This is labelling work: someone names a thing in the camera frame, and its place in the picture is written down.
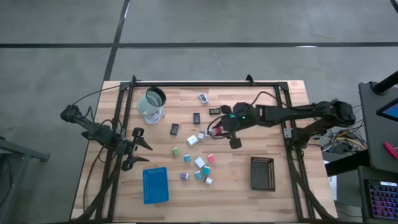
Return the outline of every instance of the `green cube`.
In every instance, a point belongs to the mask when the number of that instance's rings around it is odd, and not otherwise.
[[[179,156],[180,155],[180,150],[177,147],[173,148],[173,153],[175,156]]]

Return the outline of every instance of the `purple cube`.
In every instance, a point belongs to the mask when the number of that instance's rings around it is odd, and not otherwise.
[[[188,180],[188,174],[187,173],[181,173],[180,178],[183,180]]]

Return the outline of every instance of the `red object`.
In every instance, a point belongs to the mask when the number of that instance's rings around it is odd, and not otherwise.
[[[209,160],[209,162],[214,162],[214,156],[212,154],[208,155],[207,159]]]
[[[383,143],[384,148],[386,149],[386,151],[394,158],[394,159],[398,159],[398,152],[396,151],[396,149],[391,146],[390,143],[385,142]]]
[[[221,134],[221,132],[222,132],[221,128],[213,128],[214,136],[217,136],[217,134]]]

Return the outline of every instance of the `computer monitor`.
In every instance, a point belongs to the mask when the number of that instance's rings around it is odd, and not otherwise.
[[[398,98],[378,109],[376,114],[393,121],[398,121]]]

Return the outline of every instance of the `wooden tabletop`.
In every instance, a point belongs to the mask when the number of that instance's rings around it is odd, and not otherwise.
[[[294,106],[308,104],[303,81],[287,81]],[[104,82],[103,88],[119,85],[119,82]],[[157,124],[146,124],[137,113],[136,105],[147,88],[134,87],[132,110],[129,116],[127,137],[132,139],[132,129],[145,129],[144,139],[154,149],[149,151],[139,147],[136,156],[145,157],[150,162],[137,162],[133,170],[121,172],[118,197],[115,209],[115,222],[276,222],[297,221],[289,170],[287,167],[281,127],[265,128],[255,126],[239,131],[236,135],[242,140],[242,147],[232,150],[227,139],[206,138],[189,146],[187,138],[205,129],[215,117],[209,115],[209,108],[221,105],[233,106],[240,101],[252,102],[260,91],[274,95],[271,87],[162,87],[167,95],[164,106],[165,116]],[[198,95],[206,93],[209,103],[202,105]],[[118,88],[102,92],[96,113],[96,122],[114,116]],[[256,102],[263,105],[276,105],[276,100],[261,95]],[[120,116],[123,120],[124,110]],[[193,113],[200,113],[201,124],[193,124]],[[313,122],[312,119],[297,121],[298,127]],[[170,135],[172,123],[180,125],[177,136]],[[181,155],[175,157],[172,149],[178,147]],[[83,166],[72,218],[83,212],[83,189],[88,171],[100,150],[100,145],[90,142]],[[192,162],[184,163],[183,155],[190,154]],[[213,154],[215,162],[210,164],[213,179],[211,185],[197,181],[194,172],[198,167],[193,160],[198,156]],[[275,162],[275,192],[251,190],[250,157],[270,157]],[[317,146],[308,146],[304,157],[310,188],[327,211],[337,217],[335,204],[326,176],[322,154]],[[87,190],[86,206],[98,193],[103,173],[99,161],[93,169]],[[142,199],[142,171],[155,167],[166,167],[169,179],[170,200],[165,203],[144,205]],[[188,172],[188,180],[180,180],[180,173]],[[300,194],[303,210],[305,200]],[[108,203],[104,206],[106,214]]]

